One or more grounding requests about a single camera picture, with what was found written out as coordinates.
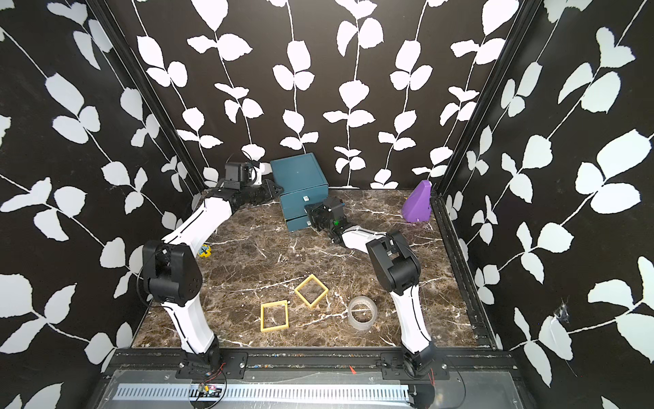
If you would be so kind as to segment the teal drawer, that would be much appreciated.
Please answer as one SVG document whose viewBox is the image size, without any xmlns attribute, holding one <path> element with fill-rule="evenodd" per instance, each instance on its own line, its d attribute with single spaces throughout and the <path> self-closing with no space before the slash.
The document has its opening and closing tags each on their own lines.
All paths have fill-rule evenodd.
<svg viewBox="0 0 654 409">
<path fill-rule="evenodd" d="M 312 223 L 308 215 L 300 216 L 286 220 L 286 226 L 290 232 L 295 232 L 305 228 L 311 228 Z"/>
<path fill-rule="evenodd" d="M 280 197 L 282 206 L 305 206 L 307 204 L 316 204 L 322 202 L 327 198 L 329 188 L 327 185 L 318 185 L 314 187 L 306 187 L 294 191 L 289 190 Z"/>
<path fill-rule="evenodd" d="M 306 206 L 322 203 L 325 197 L 300 195 L 285 195 L 280 198 L 280 204 L 285 220 L 306 215 Z"/>
</svg>

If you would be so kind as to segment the yellow brooch box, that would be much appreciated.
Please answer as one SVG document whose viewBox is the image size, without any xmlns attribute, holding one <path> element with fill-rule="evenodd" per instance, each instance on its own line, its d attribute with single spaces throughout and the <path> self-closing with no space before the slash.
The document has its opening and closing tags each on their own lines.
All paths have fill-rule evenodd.
<svg viewBox="0 0 654 409">
<path fill-rule="evenodd" d="M 294 289 L 294 293 L 308 308 L 316 308 L 329 293 L 329 288 L 314 274 L 310 274 Z"/>
<path fill-rule="evenodd" d="M 261 332 L 274 332 L 290 327 L 289 301 L 264 303 L 261 305 Z"/>
</svg>

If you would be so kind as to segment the teal top drawer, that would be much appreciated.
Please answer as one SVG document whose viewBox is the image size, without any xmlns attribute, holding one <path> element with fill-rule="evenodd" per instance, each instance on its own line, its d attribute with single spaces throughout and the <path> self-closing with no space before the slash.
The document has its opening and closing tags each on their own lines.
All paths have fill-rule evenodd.
<svg viewBox="0 0 654 409">
<path fill-rule="evenodd" d="M 289 190 L 280 197 L 282 206 L 305 206 L 307 204 L 316 204 L 322 202 L 327 198 L 329 188 L 327 185 L 318 185 L 314 187 L 306 187 L 294 191 Z"/>
</svg>

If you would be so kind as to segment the teal bottom drawer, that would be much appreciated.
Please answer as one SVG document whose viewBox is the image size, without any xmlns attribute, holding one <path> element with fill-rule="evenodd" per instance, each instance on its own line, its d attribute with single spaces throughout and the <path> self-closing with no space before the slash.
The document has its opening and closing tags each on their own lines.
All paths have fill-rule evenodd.
<svg viewBox="0 0 654 409">
<path fill-rule="evenodd" d="M 286 220 L 286 226 L 290 232 L 295 232 L 305 228 L 311 228 L 312 223 L 308 215 L 300 216 Z"/>
</svg>

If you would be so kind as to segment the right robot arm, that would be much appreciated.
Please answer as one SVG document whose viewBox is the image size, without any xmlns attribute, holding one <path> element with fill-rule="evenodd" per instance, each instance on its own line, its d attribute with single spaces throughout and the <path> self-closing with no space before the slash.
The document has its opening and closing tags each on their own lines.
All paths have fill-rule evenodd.
<svg viewBox="0 0 654 409">
<path fill-rule="evenodd" d="M 330 196 L 305 206 L 310 225 L 328 233 L 337 245 L 366 253 L 381 287 L 393 298 L 400 322 L 405 371 L 417 378 L 429 371 L 436 347 L 429 334 L 419 298 L 421 264 L 398 230 L 380 233 L 349 221 L 344 203 Z"/>
</svg>

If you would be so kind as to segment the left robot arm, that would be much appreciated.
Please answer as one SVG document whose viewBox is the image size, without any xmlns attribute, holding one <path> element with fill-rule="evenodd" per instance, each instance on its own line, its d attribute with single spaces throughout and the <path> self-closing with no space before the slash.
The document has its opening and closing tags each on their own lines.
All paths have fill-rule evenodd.
<svg viewBox="0 0 654 409">
<path fill-rule="evenodd" d="M 206 240 L 241 206 L 277 199 L 284 189 L 270 179 L 259 185 L 214 188 L 187 221 L 161 240 L 143 245 L 144 291 L 169 314 L 182 341 L 182 364 L 215 369 L 219 342 L 204 316 L 199 294 L 203 276 L 196 260 Z"/>
</svg>

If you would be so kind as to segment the teal drawer cabinet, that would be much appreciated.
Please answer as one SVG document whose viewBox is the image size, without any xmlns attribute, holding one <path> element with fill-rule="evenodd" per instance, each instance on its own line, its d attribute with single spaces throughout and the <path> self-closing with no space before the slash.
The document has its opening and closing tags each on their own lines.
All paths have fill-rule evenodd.
<svg viewBox="0 0 654 409">
<path fill-rule="evenodd" d="M 280 158 L 271 161 L 270 165 L 274 182 L 284 189 L 282 194 L 289 190 L 294 191 L 306 187 L 328 186 L 325 175 L 313 153 Z"/>
</svg>

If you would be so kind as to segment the small yellow blue toy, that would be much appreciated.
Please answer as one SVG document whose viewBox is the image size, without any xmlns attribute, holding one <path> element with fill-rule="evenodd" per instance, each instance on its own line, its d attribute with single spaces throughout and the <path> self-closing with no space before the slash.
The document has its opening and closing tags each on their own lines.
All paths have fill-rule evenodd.
<svg viewBox="0 0 654 409">
<path fill-rule="evenodd" d="M 209 245 L 202 245 L 202 247 L 199 250 L 199 256 L 202 258 L 210 257 L 211 247 Z"/>
</svg>

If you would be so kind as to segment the purple wedge block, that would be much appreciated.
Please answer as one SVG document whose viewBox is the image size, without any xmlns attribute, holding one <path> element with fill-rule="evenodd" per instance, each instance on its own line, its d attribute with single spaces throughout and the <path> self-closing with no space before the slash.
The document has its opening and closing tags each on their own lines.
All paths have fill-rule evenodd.
<svg viewBox="0 0 654 409">
<path fill-rule="evenodd" d="M 432 216 L 432 183 L 422 180 L 411 192 L 402 206 L 401 215 L 407 223 L 428 222 Z"/>
</svg>

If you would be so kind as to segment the clear tape roll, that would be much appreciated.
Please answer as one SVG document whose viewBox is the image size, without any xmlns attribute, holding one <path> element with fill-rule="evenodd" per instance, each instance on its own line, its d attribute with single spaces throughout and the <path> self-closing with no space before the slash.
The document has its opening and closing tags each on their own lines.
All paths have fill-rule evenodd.
<svg viewBox="0 0 654 409">
<path fill-rule="evenodd" d="M 378 317 L 374 301 L 366 296 L 353 298 L 347 306 L 347 322 L 358 332 L 371 330 Z"/>
</svg>

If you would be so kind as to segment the white perforated strip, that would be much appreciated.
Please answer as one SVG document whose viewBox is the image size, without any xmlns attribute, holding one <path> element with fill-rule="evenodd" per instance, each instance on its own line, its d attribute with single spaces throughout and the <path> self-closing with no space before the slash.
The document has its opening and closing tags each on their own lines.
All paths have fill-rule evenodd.
<svg viewBox="0 0 654 409">
<path fill-rule="evenodd" d="M 187 402 L 195 383 L 121 383 L 110 399 L 116 402 Z M 373 403 L 413 402 L 406 385 L 386 384 L 231 384 L 220 400 L 208 402 Z"/>
</svg>

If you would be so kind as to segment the small circuit board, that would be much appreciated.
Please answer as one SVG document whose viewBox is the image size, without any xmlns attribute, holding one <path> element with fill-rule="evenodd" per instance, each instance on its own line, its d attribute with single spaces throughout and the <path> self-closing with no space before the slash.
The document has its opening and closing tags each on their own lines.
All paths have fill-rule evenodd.
<svg viewBox="0 0 654 409">
<path fill-rule="evenodd" d="M 189 398 L 194 402 L 208 402 L 209 400 L 220 400 L 225 387 L 221 384 L 209 383 L 195 385 L 189 391 Z"/>
</svg>

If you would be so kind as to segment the black front rail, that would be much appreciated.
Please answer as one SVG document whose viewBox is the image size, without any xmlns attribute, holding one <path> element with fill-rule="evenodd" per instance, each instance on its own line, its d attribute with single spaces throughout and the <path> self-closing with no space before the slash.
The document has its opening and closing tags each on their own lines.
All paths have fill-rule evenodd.
<svg viewBox="0 0 654 409">
<path fill-rule="evenodd" d="M 501 372 L 512 379 L 521 374 L 511 354 L 487 348 L 437 348 L 432 361 L 412 370 L 399 347 L 379 348 L 222 348 L 213 357 L 199 358 L 180 349 L 119 349 L 105 369 L 107 378 L 118 370 L 170 370 L 200 379 L 223 371 L 229 379 L 248 372 L 273 370 L 378 372 L 390 380 L 445 380 L 463 373 Z"/>
</svg>

